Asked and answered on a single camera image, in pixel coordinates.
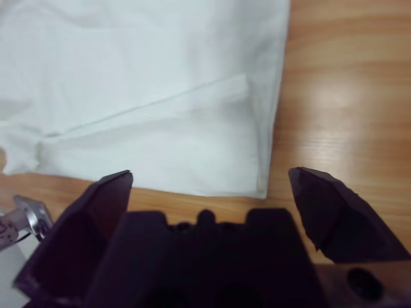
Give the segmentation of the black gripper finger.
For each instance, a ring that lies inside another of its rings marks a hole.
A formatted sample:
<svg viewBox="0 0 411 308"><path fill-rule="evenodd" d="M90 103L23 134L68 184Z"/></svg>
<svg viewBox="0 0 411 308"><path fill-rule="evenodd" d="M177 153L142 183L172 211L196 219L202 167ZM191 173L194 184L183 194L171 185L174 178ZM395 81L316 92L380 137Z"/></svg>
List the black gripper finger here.
<svg viewBox="0 0 411 308"><path fill-rule="evenodd" d="M126 212L129 170L91 184L57 219L13 282L27 307L81 307Z"/></svg>
<svg viewBox="0 0 411 308"><path fill-rule="evenodd" d="M405 261L410 253L376 211L342 181L307 167L289 169L306 235L334 263Z"/></svg>

